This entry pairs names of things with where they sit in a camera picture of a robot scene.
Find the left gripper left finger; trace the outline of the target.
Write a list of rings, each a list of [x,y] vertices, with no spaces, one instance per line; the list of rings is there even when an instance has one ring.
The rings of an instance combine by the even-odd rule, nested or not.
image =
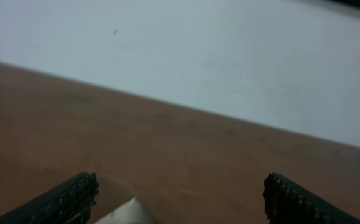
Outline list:
[[[95,205],[96,174],[80,172],[0,216],[0,224],[86,224]]]

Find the Galaxy S25 Ultra smartphone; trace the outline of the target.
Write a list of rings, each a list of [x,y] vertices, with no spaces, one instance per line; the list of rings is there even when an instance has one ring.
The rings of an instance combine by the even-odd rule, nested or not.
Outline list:
[[[157,224],[157,221],[138,199],[132,198],[95,224]]]

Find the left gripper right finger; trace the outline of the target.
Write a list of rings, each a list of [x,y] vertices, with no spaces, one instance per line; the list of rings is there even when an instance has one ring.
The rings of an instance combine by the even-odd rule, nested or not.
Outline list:
[[[262,195],[270,224],[360,224],[360,219],[276,172],[264,180]]]

